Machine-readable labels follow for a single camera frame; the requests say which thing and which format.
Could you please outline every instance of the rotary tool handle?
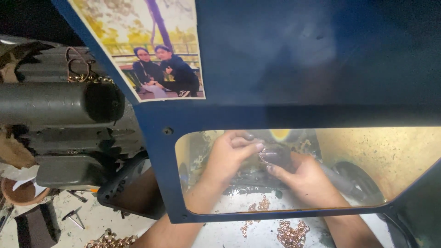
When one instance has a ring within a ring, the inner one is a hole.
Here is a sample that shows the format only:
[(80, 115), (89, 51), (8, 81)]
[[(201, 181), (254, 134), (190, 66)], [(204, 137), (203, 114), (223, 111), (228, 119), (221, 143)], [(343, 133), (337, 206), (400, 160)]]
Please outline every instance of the rotary tool handle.
[(331, 170), (329, 167), (325, 166), (324, 164), (320, 163), (320, 168), (323, 170), (325, 175), (329, 178), (329, 181), (334, 185), (336, 189), (338, 189), (340, 192), (350, 195), (354, 197), (356, 200), (363, 201), (366, 199), (366, 194), (359, 190), (354, 183), (349, 181), (348, 179), (342, 177), (341, 175), (337, 174), (333, 170)]

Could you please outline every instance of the white work surface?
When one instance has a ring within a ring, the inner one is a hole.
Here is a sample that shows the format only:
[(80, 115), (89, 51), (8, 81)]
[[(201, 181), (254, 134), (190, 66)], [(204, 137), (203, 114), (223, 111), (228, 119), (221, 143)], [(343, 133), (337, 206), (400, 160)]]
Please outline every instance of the white work surface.
[[(288, 205), (288, 202), (290, 202), (289, 197), (285, 196), (287, 195), (285, 192), (283, 198), (280, 200), (275, 197), (274, 192), (265, 195), (272, 204), (272, 206), (270, 205), (269, 210), (276, 207), (276, 204), (282, 204), (285, 202), (285, 205)], [(111, 228), (112, 231), (117, 234), (117, 238), (124, 238), (133, 234), (140, 236), (155, 222), (152, 219), (147, 219), (134, 214), (131, 214), (123, 220), (119, 211), (114, 212), (111, 208), (101, 206), (97, 202), (96, 198), (91, 195), (91, 193), (84, 193), (82, 196), (87, 198), (88, 202), (82, 203), (65, 191), (54, 197), (53, 205), (56, 212), (58, 226), (61, 230), (58, 244), (55, 245), (54, 248), (82, 248), (86, 242), (99, 238), (107, 228)], [(258, 202), (263, 198), (263, 194), (260, 193), (241, 196), (242, 199), (246, 199), (246, 202), (239, 204), (239, 206), (242, 205), (241, 208), (246, 208), (246, 210), (248, 209), (249, 203), (256, 202), (258, 204)], [(222, 196), (220, 203), (214, 208), (213, 211), (225, 209), (226, 206), (230, 205), (231, 201), (238, 200), (239, 199), (234, 199), (231, 196)], [(32, 206), (16, 207), (14, 209), (11, 217), (7, 220), (5, 227), (0, 233), (0, 247), (15, 248), (19, 246), (17, 240), (17, 225), (14, 217), (30, 210), (35, 206), (36, 205), (34, 204)], [(69, 219), (63, 222), (61, 221), (61, 218), (65, 214), (78, 208), (80, 208), (78, 210), (78, 215), (86, 228), (85, 230), (81, 230)], [(375, 214), (366, 214), (362, 217), (375, 232), (384, 248), (393, 248), (386, 224), (378, 219)], [(326, 225), (324, 224), (322, 218), (289, 219), (289, 221), (291, 221), (291, 227), (296, 228), (299, 220), (303, 220), (306, 225), (310, 227), (310, 232), (306, 234), (305, 248), (332, 247), (330, 238), (327, 235), (328, 231)], [(204, 227), (202, 227), (202, 230), (193, 247), (283, 248), (283, 246), (277, 240), (277, 228), (279, 225), (278, 220), (263, 220), (259, 223), (254, 222), (253, 225), (248, 227), (247, 238), (244, 238), (242, 236), (242, 232), (240, 231), (240, 228), (243, 225), (244, 222), (207, 223)]]

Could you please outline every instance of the glass window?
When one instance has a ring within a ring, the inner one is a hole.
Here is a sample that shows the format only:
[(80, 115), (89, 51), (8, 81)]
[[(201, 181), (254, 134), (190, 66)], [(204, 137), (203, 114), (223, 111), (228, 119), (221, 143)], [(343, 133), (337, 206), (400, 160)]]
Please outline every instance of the glass window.
[[(213, 144), (224, 132), (194, 132), (176, 142), (183, 194), (201, 179)], [(243, 160), (213, 213), (376, 206), (394, 199), (441, 157), (441, 127), (246, 132), (263, 140), (265, 148)], [(315, 170), (305, 169), (309, 164)], [(284, 173), (270, 173), (268, 165)], [(317, 180), (314, 185), (309, 184), (312, 176), (320, 178), (311, 179)], [(320, 184), (323, 191), (313, 190)], [(341, 196), (332, 197), (333, 192)], [(347, 206), (333, 201), (341, 197)], [(316, 205), (314, 199), (328, 200)]]

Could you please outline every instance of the cylindrical pipe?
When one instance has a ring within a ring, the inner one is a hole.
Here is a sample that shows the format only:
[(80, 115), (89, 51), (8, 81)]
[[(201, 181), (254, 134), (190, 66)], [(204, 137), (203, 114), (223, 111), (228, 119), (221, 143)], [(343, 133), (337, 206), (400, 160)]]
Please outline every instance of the cylindrical pipe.
[(124, 113), (124, 95), (110, 83), (0, 84), (0, 123), (108, 123)]

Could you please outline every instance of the blue metal panel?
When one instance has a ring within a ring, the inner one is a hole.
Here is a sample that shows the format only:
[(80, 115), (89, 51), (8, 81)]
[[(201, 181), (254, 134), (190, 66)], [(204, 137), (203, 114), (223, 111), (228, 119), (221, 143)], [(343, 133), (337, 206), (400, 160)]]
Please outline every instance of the blue metal panel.
[[(70, 5), (53, 2), (137, 103)], [(345, 210), (193, 214), (185, 208), (174, 145), (184, 134), (202, 130), (439, 126), (441, 46), (415, 44), (419, 34), (385, 18), (368, 1), (197, 1), (196, 7), (207, 100), (134, 107), (170, 220), (386, 211), (393, 202)], [(165, 127), (174, 133), (165, 135)]]

